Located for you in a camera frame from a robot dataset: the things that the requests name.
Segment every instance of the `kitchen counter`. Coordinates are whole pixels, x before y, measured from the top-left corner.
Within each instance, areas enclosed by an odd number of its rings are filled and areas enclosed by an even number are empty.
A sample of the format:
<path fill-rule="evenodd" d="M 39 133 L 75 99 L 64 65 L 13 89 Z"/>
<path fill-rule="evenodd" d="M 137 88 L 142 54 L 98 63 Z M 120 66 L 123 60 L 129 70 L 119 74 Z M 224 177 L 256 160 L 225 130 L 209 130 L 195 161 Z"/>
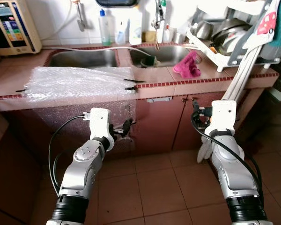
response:
<path fill-rule="evenodd" d="M 68 105 L 69 101 L 54 100 L 51 102 L 37 102 L 33 104 L 27 101 L 23 92 L 24 85 L 30 80 L 31 70 L 43 66 L 48 56 L 54 50 L 43 50 L 36 55 L 19 55 L 3 58 L 0 62 L 0 111 L 21 110 L 40 107 L 54 107 Z M 201 70 L 201 76 L 196 78 L 182 78 L 180 74 L 173 72 L 172 67 L 138 68 L 132 65 L 128 49 L 118 49 L 117 60 L 119 67 L 131 67 L 135 80 L 146 81 L 137 84 L 137 93 L 130 99 L 159 98 L 165 96 L 191 95 L 198 93 L 225 91 L 234 75 L 237 67 L 225 68 L 223 72 L 216 71 L 216 65 L 212 63 L 201 51 L 195 50 L 202 58 L 197 65 Z M 255 66 L 247 83 L 247 89 L 259 89 L 272 87 L 279 74 L 273 69 L 264 69 L 262 66 Z M 98 101 L 119 100 L 98 98 Z M 87 98 L 76 97 L 75 104 L 89 103 Z"/>

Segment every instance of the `stainless steel sink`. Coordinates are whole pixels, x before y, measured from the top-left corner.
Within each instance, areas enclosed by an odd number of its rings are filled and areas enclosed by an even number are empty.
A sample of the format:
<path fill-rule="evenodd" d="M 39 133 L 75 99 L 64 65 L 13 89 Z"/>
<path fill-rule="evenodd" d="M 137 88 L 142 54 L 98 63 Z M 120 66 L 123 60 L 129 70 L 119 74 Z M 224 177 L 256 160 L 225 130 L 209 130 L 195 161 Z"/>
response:
<path fill-rule="evenodd" d="M 49 67 L 118 67 L 116 54 L 113 50 L 97 52 L 60 52 L 52 56 Z"/>
<path fill-rule="evenodd" d="M 160 46 L 160 50 L 156 50 L 154 47 L 143 47 L 138 48 L 152 56 L 156 56 L 157 60 L 160 61 L 157 67 L 172 67 L 176 63 L 180 62 L 190 52 L 187 48 L 174 45 L 174 46 Z M 141 60 L 146 57 L 145 54 L 130 50 L 130 55 L 133 65 L 136 67 L 143 67 Z"/>

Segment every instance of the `faucet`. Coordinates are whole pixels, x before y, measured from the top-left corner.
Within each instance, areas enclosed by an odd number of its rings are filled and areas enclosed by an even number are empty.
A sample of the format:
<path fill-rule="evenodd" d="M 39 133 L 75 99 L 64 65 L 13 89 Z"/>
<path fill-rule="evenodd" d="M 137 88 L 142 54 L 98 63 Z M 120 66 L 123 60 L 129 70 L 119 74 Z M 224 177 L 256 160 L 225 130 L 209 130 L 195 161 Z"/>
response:
<path fill-rule="evenodd" d="M 151 22 L 151 26 L 154 27 L 156 31 L 155 49 L 159 51 L 159 44 L 157 42 L 157 30 L 160 28 L 160 22 L 164 20 L 164 16 L 163 16 L 163 9 L 161 7 L 161 1 L 155 0 L 155 4 L 156 4 L 155 19 Z"/>
<path fill-rule="evenodd" d="M 161 7 L 161 1 L 155 0 L 156 4 L 156 12 L 155 12 L 155 19 L 152 21 L 151 26 L 157 31 L 160 27 L 160 22 L 164 20 L 163 17 L 163 9 Z"/>

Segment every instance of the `lid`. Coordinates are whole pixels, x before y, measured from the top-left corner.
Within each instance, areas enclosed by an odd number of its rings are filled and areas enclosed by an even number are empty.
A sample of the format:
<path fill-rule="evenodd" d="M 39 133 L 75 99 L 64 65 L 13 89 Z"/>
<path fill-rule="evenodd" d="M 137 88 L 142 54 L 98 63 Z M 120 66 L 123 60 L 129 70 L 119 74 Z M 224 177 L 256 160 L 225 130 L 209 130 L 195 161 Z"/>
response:
<path fill-rule="evenodd" d="M 105 16 L 105 11 L 103 9 L 100 10 L 100 16 Z"/>

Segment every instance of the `sink basin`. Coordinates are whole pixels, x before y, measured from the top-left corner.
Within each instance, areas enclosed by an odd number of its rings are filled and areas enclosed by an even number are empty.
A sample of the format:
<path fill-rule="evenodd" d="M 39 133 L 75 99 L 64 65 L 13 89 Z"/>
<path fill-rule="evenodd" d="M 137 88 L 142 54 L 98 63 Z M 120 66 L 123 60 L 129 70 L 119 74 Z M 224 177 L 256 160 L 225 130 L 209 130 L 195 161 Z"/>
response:
<path fill-rule="evenodd" d="M 174 45 L 174 46 L 159 46 L 160 50 L 157 51 L 155 47 L 143 47 L 138 48 L 152 56 L 156 56 L 157 60 L 160 61 L 157 67 L 172 67 L 176 63 L 180 62 L 190 52 L 187 48 Z M 130 55 L 133 65 L 142 68 L 141 60 L 146 57 L 145 54 L 130 50 Z"/>
<path fill-rule="evenodd" d="M 60 52 L 52 56 L 49 67 L 118 67 L 116 53 L 113 50 L 97 52 Z"/>

